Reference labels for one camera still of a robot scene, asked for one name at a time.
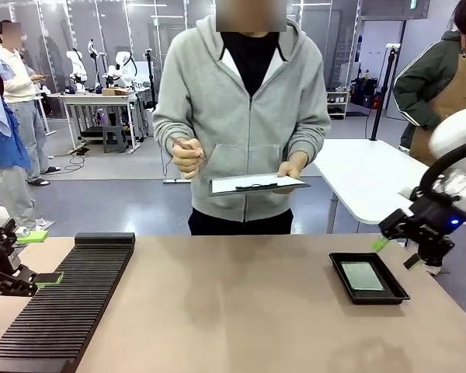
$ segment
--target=brown apron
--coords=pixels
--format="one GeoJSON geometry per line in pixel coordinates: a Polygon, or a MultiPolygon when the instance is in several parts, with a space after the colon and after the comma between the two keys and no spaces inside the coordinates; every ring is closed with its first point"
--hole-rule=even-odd
{"type": "MultiPolygon", "coordinates": [[[[456,75],[449,85],[434,99],[428,102],[429,107],[440,117],[446,120],[458,111],[466,109],[466,36],[461,37],[463,54],[459,55],[459,65],[456,75]]],[[[424,130],[416,127],[411,143],[410,155],[418,161],[431,166],[435,157],[429,151],[429,140],[433,130],[424,130]]]]}

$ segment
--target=green square sheet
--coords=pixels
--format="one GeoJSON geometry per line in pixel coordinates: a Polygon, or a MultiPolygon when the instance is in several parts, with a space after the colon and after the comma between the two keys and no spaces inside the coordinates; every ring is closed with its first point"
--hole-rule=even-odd
{"type": "Polygon", "coordinates": [[[342,268],[353,290],[385,290],[370,263],[342,262],[342,268]]]}

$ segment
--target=beige pants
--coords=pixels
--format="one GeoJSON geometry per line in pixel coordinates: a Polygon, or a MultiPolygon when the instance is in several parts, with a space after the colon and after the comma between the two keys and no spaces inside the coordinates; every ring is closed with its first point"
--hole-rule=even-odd
{"type": "Polygon", "coordinates": [[[0,205],[7,209],[18,227],[35,229],[37,221],[26,184],[26,174],[18,166],[0,169],[0,205]]]}

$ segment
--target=clipboard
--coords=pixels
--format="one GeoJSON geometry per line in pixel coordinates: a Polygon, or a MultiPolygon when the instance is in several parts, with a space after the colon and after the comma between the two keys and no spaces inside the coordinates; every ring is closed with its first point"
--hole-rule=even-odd
{"type": "Polygon", "coordinates": [[[304,181],[294,179],[293,177],[279,177],[276,173],[268,173],[263,175],[212,179],[209,185],[209,194],[211,196],[224,196],[231,194],[274,192],[277,190],[305,187],[310,187],[310,185],[304,181]]]}

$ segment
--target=gray hoodie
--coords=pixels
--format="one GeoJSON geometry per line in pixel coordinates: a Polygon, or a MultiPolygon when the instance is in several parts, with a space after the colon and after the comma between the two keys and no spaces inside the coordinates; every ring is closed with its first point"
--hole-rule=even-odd
{"type": "Polygon", "coordinates": [[[231,221],[271,218],[289,208],[287,195],[212,197],[209,183],[275,173],[297,151],[314,161],[330,127],[322,56],[287,20],[263,85],[250,98],[215,25],[208,16],[173,39],[154,112],[155,139],[169,154],[170,136],[202,144],[207,162],[192,180],[192,205],[198,211],[231,221]]]}

